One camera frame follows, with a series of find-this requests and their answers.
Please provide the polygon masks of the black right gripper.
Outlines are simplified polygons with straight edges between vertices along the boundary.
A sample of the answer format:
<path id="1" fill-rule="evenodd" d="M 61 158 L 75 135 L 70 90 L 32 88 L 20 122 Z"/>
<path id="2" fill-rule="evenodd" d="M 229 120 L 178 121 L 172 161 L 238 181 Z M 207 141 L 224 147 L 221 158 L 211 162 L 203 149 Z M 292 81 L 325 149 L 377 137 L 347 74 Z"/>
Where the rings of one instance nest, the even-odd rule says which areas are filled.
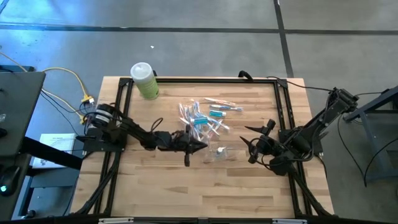
<path id="1" fill-rule="evenodd" d="M 270 164 L 280 164 L 277 141 L 269 137 L 269 134 L 274 127 L 275 121 L 273 119 L 270 119 L 266 126 L 261 126 L 260 128 L 245 126 L 245 128 L 261 134 L 259 138 L 253 139 L 251 141 L 240 136 L 243 142 L 248 146 L 249 163 L 254 164 L 258 162 L 259 154 L 262 154 L 263 156 L 274 156 L 274 158 L 269 162 Z"/>

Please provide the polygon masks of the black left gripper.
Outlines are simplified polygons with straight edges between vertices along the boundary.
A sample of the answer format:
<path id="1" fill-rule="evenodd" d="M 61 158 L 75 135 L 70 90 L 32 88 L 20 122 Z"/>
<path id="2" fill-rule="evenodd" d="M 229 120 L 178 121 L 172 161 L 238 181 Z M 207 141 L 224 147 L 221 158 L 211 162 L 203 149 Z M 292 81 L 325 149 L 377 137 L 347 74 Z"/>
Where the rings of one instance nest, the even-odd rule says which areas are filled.
<path id="1" fill-rule="evenodd" d="M 157 140 L 157 148 L 160 151 L 184 152 L 184 165 L 190 166 L 190 154 L 194 154 L 207 147 L 207 143 L 190 138 L 190 126 L 186 125 L 184 130 L 173 133 L 167 131 L 156 131 L 154 136 Z"/>

